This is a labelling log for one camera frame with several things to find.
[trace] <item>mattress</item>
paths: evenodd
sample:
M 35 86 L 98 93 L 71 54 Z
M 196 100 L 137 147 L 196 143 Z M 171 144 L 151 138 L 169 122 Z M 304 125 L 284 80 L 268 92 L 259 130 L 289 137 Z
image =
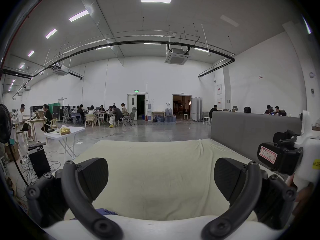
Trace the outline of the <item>mattress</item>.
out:
M 215 142 L 198 139 L 175 142 L 101 140 L 74 159 L 105 158 L 109 180 L 92 203 L 119 215 L 143 220 L 181 220 L 221 215 L 229 202 L 214 182 L 218 158 L 245 164 L 250 159 Z M 70 211 L 65 219 L 73 218 Z M 249 220 L 255 220 L 254 213 Z

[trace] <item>hand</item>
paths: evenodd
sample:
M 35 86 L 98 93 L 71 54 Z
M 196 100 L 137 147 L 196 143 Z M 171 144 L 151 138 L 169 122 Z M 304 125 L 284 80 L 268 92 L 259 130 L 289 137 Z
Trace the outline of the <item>hand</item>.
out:
M 292 174 L 287 182 L 287 185 L 288 186 L 291 186 L 291 187 L 297 187 L 295 184 L 294 184 L 294 174 Z M 300 213 L 302 212 L 303 210 L 303 207 L 305 206 L 305 204 L 308 202 L 311 194 L 312 194 L 312 191 L 313 191 L 313 183 L 310 182 L 308 186 L 306 186 L 305 188 L 303 188 L 302 190 L 300 190 L 298 193 L 297 193 L 297 197 L 296 197 L 296 200 L 295 202 L 299 202 L 298 205 L 296 206 L 296 208 L 294 208 L 293 212 L 292 212 L 292 215 L 294 216 L 299 216 Z

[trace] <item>label sticker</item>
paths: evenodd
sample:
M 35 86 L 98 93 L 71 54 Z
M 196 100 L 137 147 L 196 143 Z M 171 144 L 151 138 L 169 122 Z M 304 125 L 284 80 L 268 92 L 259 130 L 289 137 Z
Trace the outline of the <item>label sticker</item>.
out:
M 259 155 L 265 158 L 266 160 L 268 160 L 269 162 L 275 164 L 277 153 L 271 151 L 270 149 L 267 149 L 266 147 L 261 146 Z
M 312 169 L 320 170 L 320 159 L 315 159 L 313 161 Z

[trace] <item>standing fan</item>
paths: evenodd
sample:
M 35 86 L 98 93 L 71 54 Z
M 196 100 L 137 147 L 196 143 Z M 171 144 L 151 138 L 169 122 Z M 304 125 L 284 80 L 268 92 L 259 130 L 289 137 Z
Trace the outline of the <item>standing fan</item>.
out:
M 11 117 L 10 117 L 9 111 L 5 105 L 0 104 L 0 142 L 2 142 L 3 144 L 5 144 L 5 143 L 9 144 L 11 157 L 12 157 L 24 183 L 26 183 L 26 185 L 28 186 L 28 183 L 26 182 L 25 178 L 23 177 L 22 172 L 19 169 L 17 161 L 14 158 L 14 154 L 12 152 L 12 148 L 11 148 L 11 144 L 10 144 L 11 129 L 12 129 L 12 122 L 11 122 Z

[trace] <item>open doorway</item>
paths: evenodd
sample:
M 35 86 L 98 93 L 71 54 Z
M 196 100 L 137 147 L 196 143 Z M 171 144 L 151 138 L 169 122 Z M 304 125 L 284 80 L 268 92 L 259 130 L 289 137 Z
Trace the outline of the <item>open doorway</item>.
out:
M 145 118 L 145 94 L 137 95 L 137 119 L 144 120 Z
M 173 113 L 176 115 L 178 121 L 183 120 L 184 114 L 187 114 L 188 119 L 190 119 L 191 96 L 190 95 L 174 95 L 173 94 L 172 95 L 172 108 L 173 108 Z

